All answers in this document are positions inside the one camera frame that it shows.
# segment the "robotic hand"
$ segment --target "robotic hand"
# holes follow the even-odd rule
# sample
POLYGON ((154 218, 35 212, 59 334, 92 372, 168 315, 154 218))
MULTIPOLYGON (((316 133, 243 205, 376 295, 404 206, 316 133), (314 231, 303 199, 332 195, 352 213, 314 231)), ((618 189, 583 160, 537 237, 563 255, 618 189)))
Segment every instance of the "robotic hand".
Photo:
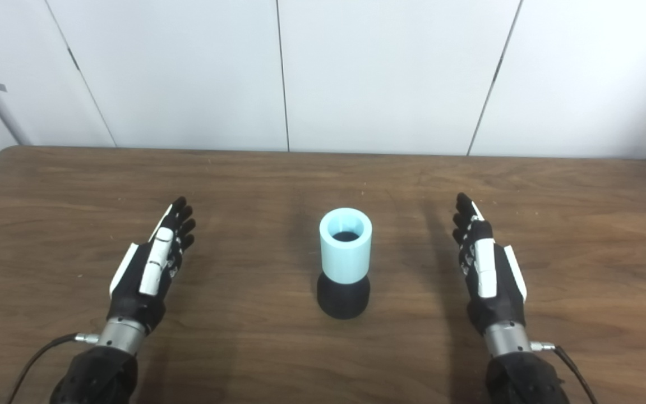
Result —
POLYGON ((533 351, 553 350, 530 343, 525 332, 527 289, 512 246, 492 238, 492 227, 467 195, 457 196, 453 238, 470 294, 467 315, 484 337, 492 360, 486 386, 494 404, 569 404, 552 365, 533 351))
POLYGON ((75 356, 49 402, 120 404, 136 388, 136 352, 164 318, 164 299, 193 244, 193 209, 181 197, 173 202, 148 242, 131 244, 110 285, 111 305, 100 337, 77 336, 96 346, 75 356))

